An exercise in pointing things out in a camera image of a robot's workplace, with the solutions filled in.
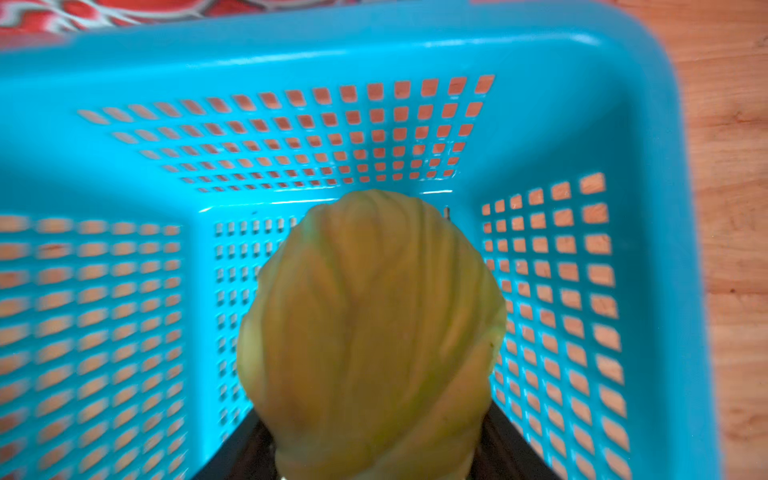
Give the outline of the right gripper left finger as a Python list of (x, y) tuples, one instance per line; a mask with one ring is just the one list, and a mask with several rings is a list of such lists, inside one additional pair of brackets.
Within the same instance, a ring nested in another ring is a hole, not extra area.
[(194, 480), (277, 480), (273, 436), (254, 410), (225, 440)]

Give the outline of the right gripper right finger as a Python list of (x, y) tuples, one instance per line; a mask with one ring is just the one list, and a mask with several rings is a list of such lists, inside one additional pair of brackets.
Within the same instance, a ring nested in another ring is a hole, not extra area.
[(473, 480), (558, 480), (559, 476), (492, 402), (470, 468)]

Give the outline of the green cabbage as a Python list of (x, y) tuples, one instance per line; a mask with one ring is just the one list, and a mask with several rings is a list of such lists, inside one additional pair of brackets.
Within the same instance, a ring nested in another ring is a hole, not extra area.
[(381, 190), (311, 208), (262, 268), (237, 372), (287, 479), (464, 479), (506, 304), (432, 205)]

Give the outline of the teal plastic basket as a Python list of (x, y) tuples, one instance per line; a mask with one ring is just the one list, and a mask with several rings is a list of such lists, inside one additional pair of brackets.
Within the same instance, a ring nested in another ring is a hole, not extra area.
[(184, 479), (312, 207), (418, 197), (495, 276), (489, 384), (565, 479), (721, 475), (678, 88), (597, 1), (384, 1), (1, 41), (1, 475)]

